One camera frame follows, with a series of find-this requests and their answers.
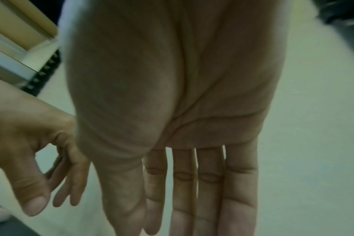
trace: skin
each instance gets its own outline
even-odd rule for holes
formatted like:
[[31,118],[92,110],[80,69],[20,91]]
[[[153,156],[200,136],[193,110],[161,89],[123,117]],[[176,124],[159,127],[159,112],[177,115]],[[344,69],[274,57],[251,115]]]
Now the skin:
[[257,137],[283,66],[290,6],[66,2],[60,43],[76,142],[93,161],[118,236],[159,231],[166,147],[173,150],[170,235],[254,235]]
[[[64,179],[53,205],[61,206],[68,196],[71,205],[80,202],[90,161],[74,143],[74,128],[73,116],[0,80],[0,168],[27,215],[39,214]],[[49,143],[58,157],[43,174],[35,155]]]

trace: gray surface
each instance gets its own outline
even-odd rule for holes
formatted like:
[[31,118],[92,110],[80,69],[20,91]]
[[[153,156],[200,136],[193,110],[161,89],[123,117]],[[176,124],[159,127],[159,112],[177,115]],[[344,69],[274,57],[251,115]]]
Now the gray surface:
[[0,223],[0,236],[40,236],[20,220],[12,217],[6,222]]

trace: palm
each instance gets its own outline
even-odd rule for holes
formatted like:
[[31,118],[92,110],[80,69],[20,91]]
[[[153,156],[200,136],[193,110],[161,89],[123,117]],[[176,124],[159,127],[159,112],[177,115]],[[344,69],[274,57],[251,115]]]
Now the palm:
[[[157,233],[171,147],[171,235],[253,235],[256,138],[282,66],[288,1],[135,2],[85,8],[89,24],[71,12],[61,18],[78,143],[97,169],[108,219],[118,235],[137,235],[147,208],[144,229]],[[146,152],[147,204],[143,167],[132,159]]]

